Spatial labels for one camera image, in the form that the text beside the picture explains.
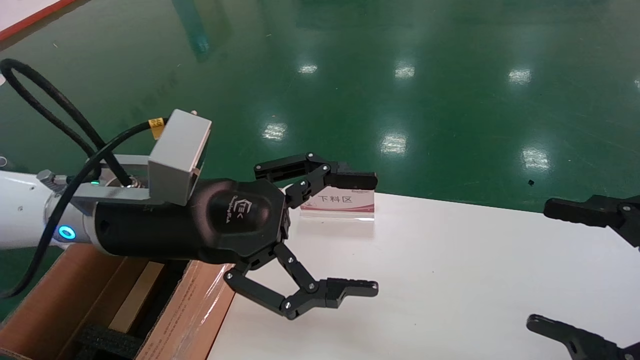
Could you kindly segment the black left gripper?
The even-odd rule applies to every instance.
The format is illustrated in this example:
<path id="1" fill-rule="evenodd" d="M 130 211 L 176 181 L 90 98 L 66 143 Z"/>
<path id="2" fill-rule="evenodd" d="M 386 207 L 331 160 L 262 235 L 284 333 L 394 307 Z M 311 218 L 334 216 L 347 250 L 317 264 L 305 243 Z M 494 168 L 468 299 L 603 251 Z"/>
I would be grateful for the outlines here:
<path id="1" fill-rule="evenodd" d="M 98 203 L 99 244 L 110 255 L 265 265 L 288 238 L 285 194 L 260 179 L 206 178 L 186 205 Z"/>

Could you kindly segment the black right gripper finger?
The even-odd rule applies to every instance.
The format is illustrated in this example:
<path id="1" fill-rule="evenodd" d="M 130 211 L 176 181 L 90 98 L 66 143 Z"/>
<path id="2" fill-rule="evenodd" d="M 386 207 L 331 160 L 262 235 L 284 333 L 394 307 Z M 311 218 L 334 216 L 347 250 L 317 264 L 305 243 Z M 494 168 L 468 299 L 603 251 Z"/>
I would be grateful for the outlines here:
<path id="1" fill-rule="evenodd" d="M 585 202 L 551 198 L 542 214 L 549 219 L 589 227 L 609 227 L 633 248 L 640 246 L 640 196 L 615 198 L 594 194 Z"/>
<path id="2" fill-rule="evenodd" d="M 638 360 L 640 343 L 621 348 L 615 342 L 582 328 L 541 315 L 526 319 L 529 331 L 560 342 L 567 348 L 572 360 Z"/>

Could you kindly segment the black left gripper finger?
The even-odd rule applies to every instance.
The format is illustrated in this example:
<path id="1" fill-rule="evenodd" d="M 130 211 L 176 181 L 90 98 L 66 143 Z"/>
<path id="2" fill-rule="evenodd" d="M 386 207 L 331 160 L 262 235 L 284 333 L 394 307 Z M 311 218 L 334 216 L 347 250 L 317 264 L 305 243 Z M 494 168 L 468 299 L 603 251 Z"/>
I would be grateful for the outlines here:
<path id="1" fill-rule="evenodd" d="M 304 210 L 374 210 L 375 172 L 350 169 L 307 152 L 256 164 L 254 177 L 271 183 L 294 180 L 285 189 L 290 208 Z"/>
<path id="2" fill-rule="evenodd" d="M 345 297 L 375 297 L 379 292 L 376 281 L 345 278 L 316 280 L 283 243 L 276 244 L 272 254 L 298 286 L 294 294 L 283 296 L 247 278 L 250 267 L 243 263 L 227 271 L 224 280 L 236 294 L 290 321 L 314 308 L 338 309 Z"/>

